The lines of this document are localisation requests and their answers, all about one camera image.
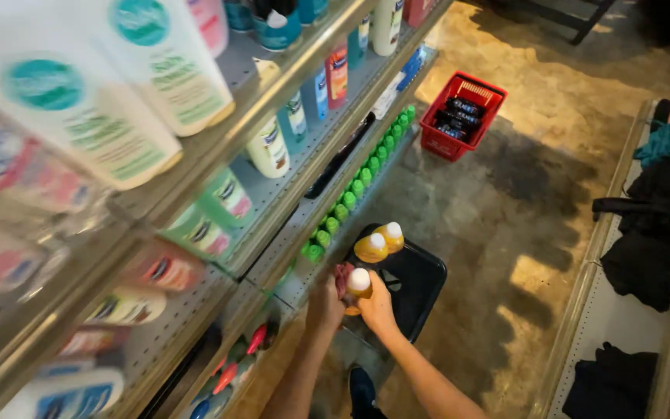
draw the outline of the clothing rack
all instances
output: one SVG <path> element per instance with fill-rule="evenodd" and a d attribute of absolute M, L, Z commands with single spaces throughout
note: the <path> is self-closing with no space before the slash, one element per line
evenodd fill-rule
<path fill-rule="evenodd" d="M 624 197 L 625 190 L 642 172 L 632 155 L 648 140 L 655 105 L 656 100 L 647 100 L 640 107 L 607 197 Z M 601 256 L 622 236 L 618 230 L 620 219 L 619 215 L 602 214 L 594 227 L 530 419 L 567 417 L 561 409 L 575 379 L 575 363 L 593 359 L 595 348 L 604 341 L 628 353 L 659 354 L 647 418 L 670 417 L 670 310 L 658 313 L 632 295 L 618 295 L 601 267 Z"/>

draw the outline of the green cap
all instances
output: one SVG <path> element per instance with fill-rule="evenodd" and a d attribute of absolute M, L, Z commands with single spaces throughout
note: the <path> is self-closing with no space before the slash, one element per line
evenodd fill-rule
<path fill-rule="evenodd" d="M 404 132 L 401 126 L 398 125 L 396 127 L 392 127 L 392 137 L 395 139 L 400 139 L 402 138 L 402 134 L 404 134 Z"/>
<path fill-rule="evenodd" d="M 335 207 L 335 218 L 341 223 L 345 221 L 345 219 L 348 218 L 348 208 L 345 208 L 345 205 L 343 204 L 338 204 Z"/>
<path fill-rule="evenodd" d="M 340 223 L 337 222 L 337 220 L 335 218 L 328 217 L 328 220 L 325 223 L 325 228 L 328 229 L 328 232 L 331 235 L 335 235 L 335 233 L 337 232 L 338 227 L 340 227 Z"/>
<path fill-rule="evenodd" d="M 371 157 L 368 160 L 368 170 L 371 171 L 371 173 L 376 173 L 379 171 L 379 167 L 381 167 L 381 163 L 379 163 L 379 159 L 376 157 Z"/>
<path fill-rule="evenodd" d="M 322 230 L 318 231 L 317 243 L 325 249 L 330 247 L 330 233 Z"/>
<path fill-rule="evenodd" d="M 361 180 L 361 183 L 364 187 L 371 186 L 371 171 L 367 168 L 362 168 L 359 179 Z"/>
<path fill-rule="evenodd" d="M 386 148 L 386 154 L 392 154 L 395 150 L 395 138 L 388 136 L 384 139 L 384 148 Z"/>
<path fill-rule="evenodd" d="M 353 182 L 353 186 L 351 186 L 351 192 L 353 195 L 356 195 L 356 197 L 362 197 L 363 196 L 363 182 L 360 180 L 356 180 Z"/>
<path fill-rule="evenodd" d="M 389 153 L 386 152 L 385 147 L 377 148 L 377 158 L 379 159 L 380 164 L 386 163 L 386 157 L 389 156 Z"/>
<path fill-rule="evenodd" d="M 322 248 L 322 246 L 318 246 L 316 244 L 312 244 L 309 247 L 309 254 L 307 254 L 307 257 L 309 260 L 311 260 L 314 263 L 318 263 L 319 261 L 322 260 L 322 255 L 325 253 L 325 250 Z"/>
<path fill-rule="evenodd" d="M 352 210 L 356 207 L 356 195 L 353 195 L 351 191 L 345 193 L 345 197 L 342 199 L 342 204 L 345 205 L 345 208 Z"/>

